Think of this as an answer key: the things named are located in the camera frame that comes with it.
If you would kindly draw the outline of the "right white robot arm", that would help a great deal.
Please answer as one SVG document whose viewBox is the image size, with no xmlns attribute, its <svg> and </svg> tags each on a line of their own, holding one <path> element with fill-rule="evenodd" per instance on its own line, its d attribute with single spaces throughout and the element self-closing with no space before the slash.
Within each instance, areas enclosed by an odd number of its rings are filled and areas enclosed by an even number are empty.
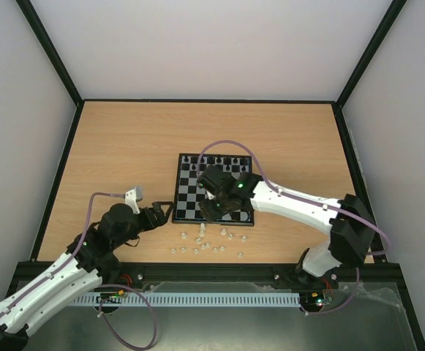
<svg viewBox="0 0 425 351">
<path fill-rule="evenodd" d="M 262 175 L 234 177 L 207 167 L 197 185 L 206 191 L 199 203 L 208 222 L 239 210 L 276 214 L 319 230 L 327 240 L 305 249 L 290 277 L 311 287 L 341 265 L 360 268 L 375 234 L 373 218 L 359 198 L 323 198 L 281 187 Z"/>
</svg>

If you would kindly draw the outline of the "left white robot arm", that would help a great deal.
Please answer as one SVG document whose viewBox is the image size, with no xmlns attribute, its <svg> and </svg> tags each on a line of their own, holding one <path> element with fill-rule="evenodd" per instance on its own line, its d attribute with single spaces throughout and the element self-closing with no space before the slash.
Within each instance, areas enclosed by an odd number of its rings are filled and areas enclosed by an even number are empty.
<svg viewBox="0 0 425 351">
<path fill-rule="evenodd" d="M 45 322 L 90 290 L 123 290 L 115 250 L 165 225 L 172 208 L 171 202 L 137 211 L 123 203 L 112 205 L 45 271 L 0 301 L 0 350 L 22 350 Z"/>
</svg>

